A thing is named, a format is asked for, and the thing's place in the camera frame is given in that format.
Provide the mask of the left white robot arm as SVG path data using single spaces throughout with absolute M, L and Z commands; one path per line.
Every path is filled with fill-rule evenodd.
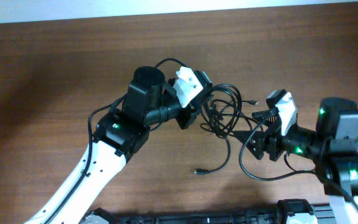
M 156 67 L 137 68 L 127 93 L 106 106 L 108 112 L 95 128 L 88 128 L 89 143 L 76 167 L 28 222 L 79 223 L 148 140 L 152 125 L 175 119 L 181 129 L 188 128 L 211 87 L 205 72 L 189 67 L 181 67 L 169 81 Z

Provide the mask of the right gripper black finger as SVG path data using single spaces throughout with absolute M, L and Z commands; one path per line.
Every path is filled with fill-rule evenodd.
M 266 119 L 264 124 L 266 126 L 270 126 L 277 119 L 277 109 L 273 108 L 269 110 L 253 112 L 252 118 L 258 122 L 262 122 L 264 119 Z
M 233 135 L 241 143 L 245 143 L 247 140 L 247 148 L 252 155 L 261 160 L 264 156 L 264 144 L 265 144 L 265 133 L 263 131 L 256 131 L 253 135 L 252 131 L 234 131 Z

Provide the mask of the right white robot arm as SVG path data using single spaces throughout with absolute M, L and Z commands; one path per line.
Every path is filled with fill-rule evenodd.
M 321 101 L 314 130 L 298 125 L 296 104 L 290 93 L 267 98 L 268 109 L 252 114 L 261 131 L 235 131 L 234 137 L 256 159 L 268 154 L 271 161 L 294 154 L 310 159 L 315 175 L 338 222 L 358 223 L 358 107 L 345 98 Z

